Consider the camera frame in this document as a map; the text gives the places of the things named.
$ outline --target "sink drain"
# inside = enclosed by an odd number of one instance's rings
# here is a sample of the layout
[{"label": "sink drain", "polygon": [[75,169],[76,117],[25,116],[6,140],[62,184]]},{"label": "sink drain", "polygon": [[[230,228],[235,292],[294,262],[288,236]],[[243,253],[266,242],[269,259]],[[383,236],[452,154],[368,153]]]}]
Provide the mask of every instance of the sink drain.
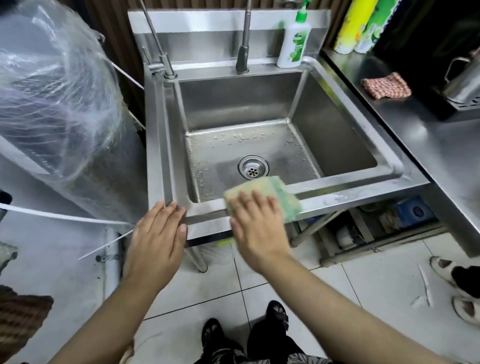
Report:
[{"label": "sink drain", "polygon": [[247,180],[267,176],[270,171],[268,162],[255,154],[244,156],[239,162],[239,172]]}]

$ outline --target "black slipper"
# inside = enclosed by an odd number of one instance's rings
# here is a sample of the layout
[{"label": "black slipper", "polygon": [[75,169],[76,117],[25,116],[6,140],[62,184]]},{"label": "black slipper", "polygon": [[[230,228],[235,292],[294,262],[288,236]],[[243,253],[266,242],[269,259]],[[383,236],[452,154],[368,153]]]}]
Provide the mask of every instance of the black slipper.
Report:
[{"label": "black slipper", "polygon": [[285,331],[288,331],[287,312],[279,301],[270,301],[267,306],[266,318],[273,318],[280,321],[285,328]]},{"label": "black slipper", "polygon": [[215,338],[222,338],[225,334],[216,318],[210,318],[202,329],[202,346],[205,347],[208,342]]}]

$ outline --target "forearm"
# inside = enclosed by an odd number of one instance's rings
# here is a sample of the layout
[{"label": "forearm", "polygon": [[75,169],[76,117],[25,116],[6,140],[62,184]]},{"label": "forearm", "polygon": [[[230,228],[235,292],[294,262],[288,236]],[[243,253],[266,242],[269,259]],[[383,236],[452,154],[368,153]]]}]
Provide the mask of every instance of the forearm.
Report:
[{"label": "forearm", "polygon": [[122,281],[50,364],[118,363],[155,296],[152,290]]},{"label": "forearm", "polygon": [[346,364],[447,363],[355,305],[293,258],[272,260],[263,273],[332,359]]}]

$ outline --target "red and white checkered cloth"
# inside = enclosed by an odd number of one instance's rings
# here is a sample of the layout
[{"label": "red and white checkered cloth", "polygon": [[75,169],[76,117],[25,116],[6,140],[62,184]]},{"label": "red and white checkered cloth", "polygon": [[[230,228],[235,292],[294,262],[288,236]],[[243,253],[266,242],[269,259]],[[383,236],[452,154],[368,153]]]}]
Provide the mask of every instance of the red and white checkered cloth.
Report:
[{"label": "red and white checkered cloth", "polygon": [[382,97],[408,97],[412,94],[410,87],[397,72],[393,72],[387,77],[364,78],[361,84],[375,100]]}]

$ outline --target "gooseneck faucet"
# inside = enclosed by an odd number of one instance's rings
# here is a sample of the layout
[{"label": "gooseneck faucet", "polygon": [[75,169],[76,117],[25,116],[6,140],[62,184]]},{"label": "gooseneck faucet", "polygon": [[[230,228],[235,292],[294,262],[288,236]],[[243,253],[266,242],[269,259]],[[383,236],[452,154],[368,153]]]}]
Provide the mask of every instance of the gooseneck faucet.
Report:
[{"label": "gooseneck faucet", "polygon": [[144,0],[140,0],[140,5],[142,6],[142,10],[144,11],[145,18],[147,19],[148,26],[150,27],[150,31],[152,32],[156,47],[158,48],[158,53],[160,54],[160,61],[165,66],[164,77],[169,80],[173,80],[174,78],[177,78],[177,73],[173,70],[172,64],[170,63],[170,58],[168,58],[168,55],[163,51],[160,41],[156,36],[156,31],[153,27],[152,19],[150,19],[150,15],[148,15]]},{"label": "gooseneck faucet", "polygon": [[245,9],[245,22],[243,23],[243,41],[239,48],[237,64],[235,69],[237,73],[248,72],[248,40],[250,38],[250,17],[252,16],[252,0],[247,0],[247,8]]}]

